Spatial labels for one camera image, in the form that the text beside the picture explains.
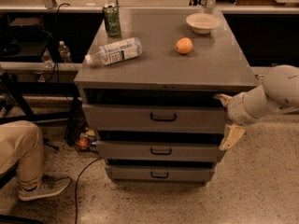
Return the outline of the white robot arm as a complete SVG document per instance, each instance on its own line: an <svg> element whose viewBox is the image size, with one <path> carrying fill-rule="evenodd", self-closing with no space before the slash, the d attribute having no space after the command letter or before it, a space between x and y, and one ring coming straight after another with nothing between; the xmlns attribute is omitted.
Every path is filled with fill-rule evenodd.
<svg viewBox="0 0 299 224"><path fill-rule="evenodd" d="M260 118L288 114L299 109L299 69L290 65L271 68L262 83L235 96L214 96L227 109L231 124L226 124L220 150L233 147L244 135L246 127Z"/></svg>

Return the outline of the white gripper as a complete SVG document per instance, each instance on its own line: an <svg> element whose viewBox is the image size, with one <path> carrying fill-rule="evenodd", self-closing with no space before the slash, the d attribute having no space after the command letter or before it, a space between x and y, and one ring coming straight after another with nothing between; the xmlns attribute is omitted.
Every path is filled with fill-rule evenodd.
<svg viewBox="0 0 299 224"><path fill-rule="evenodd" d="M240 92L233 97L223 93L218 93L213 96L213 98L219 100L224 107L227 107L228 117L234 123L225 125L224 136L219 146L220 150L232 148L245 133L245 128L242 126L248 126L257 121L246 109L245 99L248 96L249 92Z"/></svg>

